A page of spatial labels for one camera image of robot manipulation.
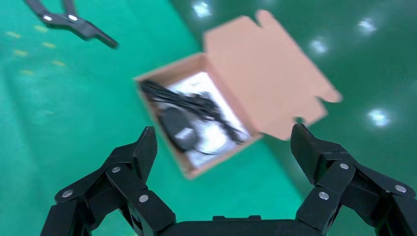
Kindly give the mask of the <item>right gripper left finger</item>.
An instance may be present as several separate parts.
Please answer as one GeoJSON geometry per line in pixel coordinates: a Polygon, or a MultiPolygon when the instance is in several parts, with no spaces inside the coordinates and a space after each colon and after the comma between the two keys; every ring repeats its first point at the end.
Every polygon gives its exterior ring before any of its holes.
{"type": "Polygon", "coordinates": [[[156,155],[155,129],[147,126],[137,141],[115,148],[101,167],[55,195],[41,234],[90,236],[119,211],[136,234],[162,235],[176,216],[146,184],[156,155]]]}

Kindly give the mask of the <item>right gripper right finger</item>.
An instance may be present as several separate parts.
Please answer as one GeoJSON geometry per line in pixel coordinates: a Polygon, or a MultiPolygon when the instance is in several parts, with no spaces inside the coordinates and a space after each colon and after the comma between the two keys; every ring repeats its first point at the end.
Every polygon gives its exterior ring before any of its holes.
{"type": "Polygon", "coordinates": [[[316,138],[295,124],[291,151],[314,186],[296,219],[326,235],[340,209],[352,209],[378,236],[417,233],[416,192],[410,186],[358,163],[340,144],[316,138]]]}

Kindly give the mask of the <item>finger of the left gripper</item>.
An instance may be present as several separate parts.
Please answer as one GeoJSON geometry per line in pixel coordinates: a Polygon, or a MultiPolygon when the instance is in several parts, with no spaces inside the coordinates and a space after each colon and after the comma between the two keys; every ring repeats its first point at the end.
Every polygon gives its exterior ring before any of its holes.
{"type": "Polygon", "coordinates": [[[73,0],[63,0],[64,12],[52,13],[39,0],[26,0],[26,5],[33,11],[43,24],[51,29],[67,30],[87,41],[98,39],[108,47],[116,49],[119,44],[90,21],[80,17],[73,0]]]}

